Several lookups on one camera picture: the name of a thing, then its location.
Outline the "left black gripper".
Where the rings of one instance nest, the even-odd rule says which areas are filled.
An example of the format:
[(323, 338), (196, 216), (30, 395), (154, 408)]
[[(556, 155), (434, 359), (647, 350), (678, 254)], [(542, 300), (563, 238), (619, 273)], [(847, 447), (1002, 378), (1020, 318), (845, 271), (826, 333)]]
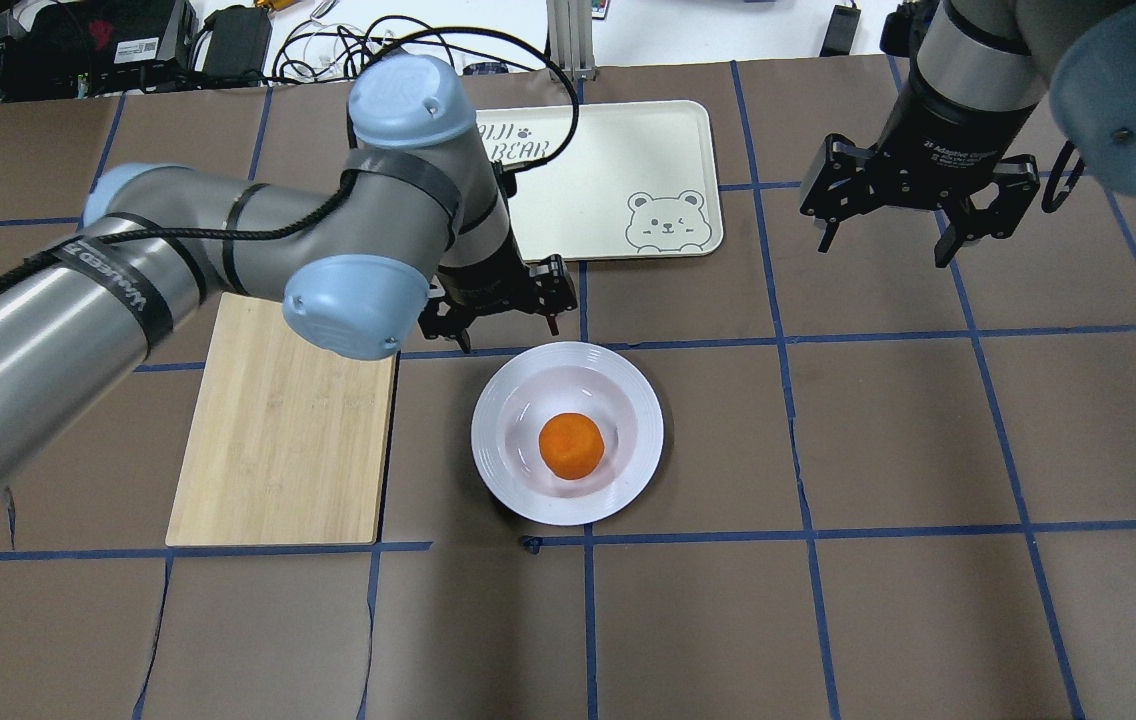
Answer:
[(449, 340), (471, 354), (469, 327), (477, 316), (521, 311), (541, 316), (551, 337), (559, 337), (560, 315), (580, 310), (580, 298), (563, 256), (553, 254), (531, 266), (523, 263), (513, 234), (481, 263), (440, 265), (435, 279), (443, 296), (427, 298), (418, 315), (426, 340)]

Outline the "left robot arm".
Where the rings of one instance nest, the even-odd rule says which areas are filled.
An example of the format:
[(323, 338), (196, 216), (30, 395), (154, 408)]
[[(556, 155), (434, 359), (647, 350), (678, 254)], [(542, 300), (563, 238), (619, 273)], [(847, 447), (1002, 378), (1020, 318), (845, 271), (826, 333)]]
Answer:
[(481, 316), (577, 309), (562, 256), (524, 260), (510, 219), (516, 177), (546, 159), (492, 159), (445, 61), (379, 56), (346, 120), (329, 195), (122, 164), (78, 232), (0, 275), (0, 487), (220, 293), (279, 302), (296, 336), (362, 361), (414, 329), (471, 351)]

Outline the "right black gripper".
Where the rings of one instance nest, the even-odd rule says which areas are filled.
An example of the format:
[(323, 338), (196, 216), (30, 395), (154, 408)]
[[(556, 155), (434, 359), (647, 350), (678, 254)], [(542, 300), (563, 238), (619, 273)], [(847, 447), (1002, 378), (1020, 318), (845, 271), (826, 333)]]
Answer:
[[(1011, 236), (1038, 196), (1033, 154), (1001, 160), (1022, 127), (1022, 109), (969, 108), (911, 70), (871, 149), (843, 135), (822, 140), (801, 183), (797, 209), (821, 232), (818, 251), (828, 252), (841, 223), (879, 208), (871, 181), (903, 206), (935, 206), (946, 191), (939, 210), (947, 225), (933, 258), (937, 268), (947, 268), (970, 243)], [(987, 184), (996, 196), (979, 208), (972, 193)]]

